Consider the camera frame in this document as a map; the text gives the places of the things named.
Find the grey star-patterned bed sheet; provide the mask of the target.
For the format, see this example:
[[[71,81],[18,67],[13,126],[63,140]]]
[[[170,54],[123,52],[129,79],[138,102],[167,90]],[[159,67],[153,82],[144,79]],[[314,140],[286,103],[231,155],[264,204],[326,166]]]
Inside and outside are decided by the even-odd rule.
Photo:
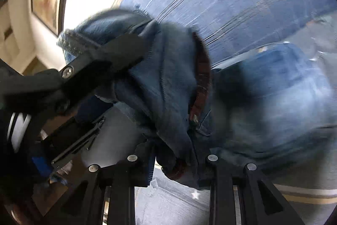
[[[336,94],[336,14],[315,19],[284,42],[298,46],[324,72]],[[268,45],[254,47],[252,50],[265,51]],[[106,102],[99,97],[97,101]],[[135,148],[142,148],[149,142],[154,142],[158,156],[156,140],[149,138],[140,125],[121,110],[118,103],[106,103],[111,111],[103,126],[102,136],[94,144],[95,155],[86,162],[98,162],[102,166],[115,164]],[[168,177],[159,164],[160,169],[154,171],[149,187],[136,190],[136,223],[207,224],[210,191],[207,187],[200,186],[205,162],[201,166],[202,176],[197,180],[196,186],[189,186]],[[276,185],[305,224],[324,224],[329,221],[336,207],[336,142],[333,147],[324,150],[317,160],[303,163],[297,169],[293,168],[290,174],[265,175]]]

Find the light blue denim jeans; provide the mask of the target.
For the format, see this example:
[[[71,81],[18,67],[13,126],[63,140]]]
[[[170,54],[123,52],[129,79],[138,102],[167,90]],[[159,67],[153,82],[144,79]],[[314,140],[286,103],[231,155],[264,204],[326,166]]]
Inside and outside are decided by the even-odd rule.
[[[196,186],[207,151],[237,167],[255,163],[265,174],[290,174],[334,146],[336,94],[295,44],[269,44],[211,67],[193,29],[114,9],[64,30],[58,46],[70,62],[125,34],[149,50],[96,94],[156,140],[168,177]]]

